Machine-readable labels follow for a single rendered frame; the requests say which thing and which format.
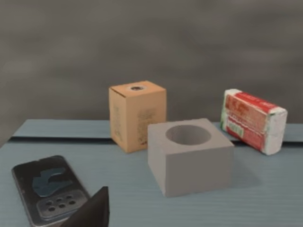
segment smartphone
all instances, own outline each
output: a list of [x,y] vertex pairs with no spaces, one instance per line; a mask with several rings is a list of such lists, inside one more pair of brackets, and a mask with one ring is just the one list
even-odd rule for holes
[[31,227],[59,227],[89,199],[62,156],[17,165],[12,174]]

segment gray background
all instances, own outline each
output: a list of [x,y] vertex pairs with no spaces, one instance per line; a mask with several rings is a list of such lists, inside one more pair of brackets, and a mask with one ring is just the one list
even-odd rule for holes
[[108,119],[108,87],[218,121],[238,88],[303,123],[302,0],[0,0],[0,144],[27,118]]

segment blue logo on phone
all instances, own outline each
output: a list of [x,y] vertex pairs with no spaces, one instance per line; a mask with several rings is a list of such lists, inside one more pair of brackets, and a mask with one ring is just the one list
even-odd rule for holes
[[33,189],[40,197],[47,197],[54,194],[59,189],[65,188],[72,184],[72,181],[49,182],[49,179],[55,175],[61,175],[65,172],[65,168],[54,168],[43,170],[40,177],[34,177]]

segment table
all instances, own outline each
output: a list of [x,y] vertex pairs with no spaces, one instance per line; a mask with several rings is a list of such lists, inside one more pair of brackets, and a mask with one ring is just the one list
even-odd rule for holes
[[63,155],[91,195],[109,187],[110,227],[302,227],[303,125],[288,124],[283,149],[270,157],[229,138],[231,188],[165,198],[147,151],[125,154],[108,121],[28,120],[0,149],[0,226],[29,226],[12,167]]

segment gray cube with hole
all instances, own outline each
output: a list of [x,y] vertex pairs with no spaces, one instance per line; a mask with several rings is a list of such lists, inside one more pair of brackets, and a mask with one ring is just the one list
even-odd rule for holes
[[205,118],[148,126],[148,165],[166,197],[229,187],[233,149]]

